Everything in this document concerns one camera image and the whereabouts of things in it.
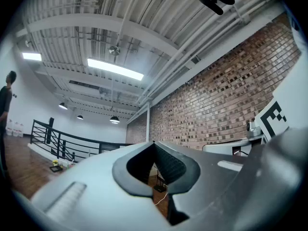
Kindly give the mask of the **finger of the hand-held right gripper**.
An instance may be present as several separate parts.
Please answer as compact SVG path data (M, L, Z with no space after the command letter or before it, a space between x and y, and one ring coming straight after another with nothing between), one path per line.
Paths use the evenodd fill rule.
M242 139L224 143L206 144L202 147L202 151L247 157L250 153L250 141L248 139Z

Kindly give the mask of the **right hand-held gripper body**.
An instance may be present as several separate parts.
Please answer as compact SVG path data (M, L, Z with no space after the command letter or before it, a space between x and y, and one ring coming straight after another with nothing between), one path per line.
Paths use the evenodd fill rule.
M247 138L261 138L261 143L267 143L275 136L288 130L289 125L275 98L255 116L252 121L246 124Z

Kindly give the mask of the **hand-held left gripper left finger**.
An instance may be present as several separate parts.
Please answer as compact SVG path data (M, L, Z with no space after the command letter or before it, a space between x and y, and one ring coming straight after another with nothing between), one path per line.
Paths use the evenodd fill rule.
M55 230L167 231L170 223L151 198L128 194L114 180L115 161L146 143L130 145L77 163L40 188L31 204Z

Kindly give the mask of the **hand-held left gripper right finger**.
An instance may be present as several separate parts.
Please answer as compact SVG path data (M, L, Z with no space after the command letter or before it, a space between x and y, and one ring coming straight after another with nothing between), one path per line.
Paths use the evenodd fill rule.
M155 163L168 191L168 218L154 220L156 231L238 231L239 190L232 184L246 156L154 143Z

